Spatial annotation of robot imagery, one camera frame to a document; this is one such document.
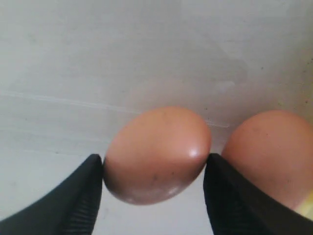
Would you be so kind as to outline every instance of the egg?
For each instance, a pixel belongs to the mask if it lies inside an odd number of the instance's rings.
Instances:
[[[210,146],[210,129],[198,114],[181,107],[147,111],[122,128],[109,145],[105,185],[130,204],[167,200],[197,178]]]
[[[303,203],[312,200],[313,128],[296,114],[274,110],[249,118],[231,134],[222,156],[294,211],[300,212]]]

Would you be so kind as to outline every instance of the white wall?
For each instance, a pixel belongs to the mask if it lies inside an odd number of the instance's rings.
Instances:
[[[0,0],[0,218],[144,110],[195,110],[220,151],[258,111],[312,118],[312,81],[312,0]],[[104,191],[94,234],[210,234],[201,184],[151,207]]]

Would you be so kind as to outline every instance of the textured rubber grip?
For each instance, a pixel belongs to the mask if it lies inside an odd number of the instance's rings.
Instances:
[[[39,201],[0,222],[0,235],[90,235],[102,194],[103,167],[90,155]]]
[[[313,221],[260,191],[218,154],[210,154],[203,182],[214,235],[313,235]]]

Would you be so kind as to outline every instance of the eggshell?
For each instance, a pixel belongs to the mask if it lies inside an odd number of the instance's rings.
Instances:
[[[118,199],[136,205],[169,199],[203,169],[211,146],[201,116],[180,107],[139,115],[113,139],[104,162],[104,181]]]
[[[293,113],[268,111],[246,120],[222,156],[290,209],[296,210],[313,190],[313,128]]]

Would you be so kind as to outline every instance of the brown egg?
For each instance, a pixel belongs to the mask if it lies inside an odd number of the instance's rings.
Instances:
[[[222,156],[290,209],[297,210],[313,191],[313,128],[295,114],[269,111],[246,120]]]
[[[211,146],[205,121],[180,107],[154,109],[129,122],[105,157],[104,181],[118,199],[137,205],[169,199],[203,169]]]

